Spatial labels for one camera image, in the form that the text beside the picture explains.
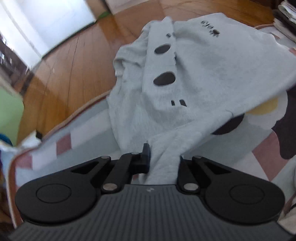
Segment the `patterned pastel floor rug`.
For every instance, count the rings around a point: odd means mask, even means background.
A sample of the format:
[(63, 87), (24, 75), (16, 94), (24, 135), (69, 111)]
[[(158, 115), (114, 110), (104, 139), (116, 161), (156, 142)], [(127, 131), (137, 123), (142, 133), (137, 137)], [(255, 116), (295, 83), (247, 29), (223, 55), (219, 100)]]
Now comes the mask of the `patterned pastel floor rug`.
[(119, 192), (102, 193), (115, 162), (127, 153), (113, 134), (110, 93), (97, 97), (11, 162), (8, 197), (16, 229), (8, 239), (291, 240), (278, 224), (293, 194), (289, 89), (182, 155), (199, 185), (196, 194), (181, 193), (177, 179), (141, 184), (143, 174)]

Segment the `stack of papers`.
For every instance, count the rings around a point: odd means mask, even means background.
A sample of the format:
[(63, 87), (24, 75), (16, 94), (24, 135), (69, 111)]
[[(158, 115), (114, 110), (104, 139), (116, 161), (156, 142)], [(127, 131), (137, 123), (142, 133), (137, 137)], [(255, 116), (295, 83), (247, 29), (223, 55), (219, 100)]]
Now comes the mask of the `stack of papers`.
[(273, 25), (295, 42), (295, 1), (281, 1), (273, 9)]

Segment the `light grey sweatshirt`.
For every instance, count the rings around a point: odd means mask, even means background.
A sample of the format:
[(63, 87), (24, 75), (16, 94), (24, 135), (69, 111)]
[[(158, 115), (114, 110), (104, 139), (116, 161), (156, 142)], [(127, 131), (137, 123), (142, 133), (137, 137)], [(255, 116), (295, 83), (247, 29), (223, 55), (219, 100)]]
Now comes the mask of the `light grey sweatshirt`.
[(295, 84), (295, 56), (222, 13), (147, 23), (113, 61), (107, 97), (123, 153), (151, 148), (144, 185), (173, 184), (180, 157), (232, 118)]

